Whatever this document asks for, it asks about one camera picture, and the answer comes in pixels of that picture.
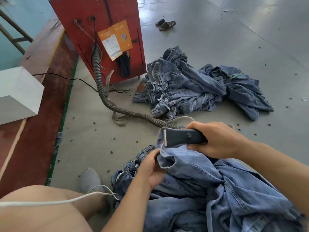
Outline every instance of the grey floor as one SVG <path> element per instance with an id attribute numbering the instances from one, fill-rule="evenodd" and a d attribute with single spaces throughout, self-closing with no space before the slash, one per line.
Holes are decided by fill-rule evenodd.
<path id="1" fill-rule="evenodd" d="M 236 128 L 246 137 L 309 164 L 309 0 L 138 3 L 147 63 L 162 56 L 167 48 L 179 45 L 196 68 L 207 63 L 235 66 L 259 79 L 261 90 L 275 109 L 250 122 L 237 107 L 224 102 L 214 112 L 192 113 L 196 121 L 240 124 Z M 170 31 L 159 32 L 155 22 L 162 18 L 177 24 Z M 75 76 L 95 86 L 82 60 Z M 131 90 L 122 94 L 112 92 L 110 99 L 122 108 L 150 114 L 147 104 L 131 101 L 139 81 L 134 78 L 117 84 L 117 88 Z M 102 183 L 109 186 L 117 169 L 155 143 L 155 126 L 130 119 L 125 127 L 119 127 L 111 116 L 96 92 L 81 81 L 74 82 L 52 186 L 78 191 L 78 175 L 87 167 L 94 168 Z M 97 216 L 90 223 L 95 231 L 100 231 L 104 222 Z"/>

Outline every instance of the teal wall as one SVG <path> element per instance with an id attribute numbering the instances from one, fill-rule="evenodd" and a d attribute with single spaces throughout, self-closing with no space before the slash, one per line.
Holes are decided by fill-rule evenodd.
<path id="1" fill-rule="evenodd" d="M 9 0 L 13 5 L 0 5 L 10 18 L 28 33 L 33 39 L 40 33 L 45 23 L 55 13 L 48 0 Z M 0 17 L 0 23 L 14 37 L 22 37 L 12 26 Z M 20 45 L 27 50 L 29 42 L 21 42 Z M 0 32 L 0 70 L 17 66 L 22 54 Z"/>

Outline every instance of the white box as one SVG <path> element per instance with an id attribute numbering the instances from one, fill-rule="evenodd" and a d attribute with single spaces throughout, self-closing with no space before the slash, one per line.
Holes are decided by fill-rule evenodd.
<path id="1" fill-rule="evenodd" d="M 0 124 L 37 115 L 43 90 L 23 67 L 0 71 Z"/>

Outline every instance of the sandal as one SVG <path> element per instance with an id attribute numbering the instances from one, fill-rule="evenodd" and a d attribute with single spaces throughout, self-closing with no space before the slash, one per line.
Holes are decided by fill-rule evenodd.
<path id="1" fill-rule="evenodd" d="M 161 27 L 159 28 L 160 31 L 166 31 L 169 30 L 170 28 L 172 28 L 173 26 L 176 25 L 175 21 L 171 21 L 171 22 L 164 22 Z"/>
<path id="2" fill-rule="evenodd" d="M 155 25 L 158 26 L 158 27 L 160 27 L 160 26 L 162 26 L 162 24 L 163 24 L 164 22 L 165 22 L 164 19 L 160 19 L 159 22 L 156 22 L 156 23 L 155 23 Z"/>

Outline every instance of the forearm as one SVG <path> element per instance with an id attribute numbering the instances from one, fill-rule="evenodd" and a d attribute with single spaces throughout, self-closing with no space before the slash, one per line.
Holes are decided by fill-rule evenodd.
<path id="1" fill-rule="evenodd" d="M 263 143 L 250 142 L 237 156 L 309 216 L 309 167 Z"/>
<path id="2" fill-rule="evenodd" d="M 146 179 L 134 178 L 102 232 L 142 232 L 151 189 Z"/>

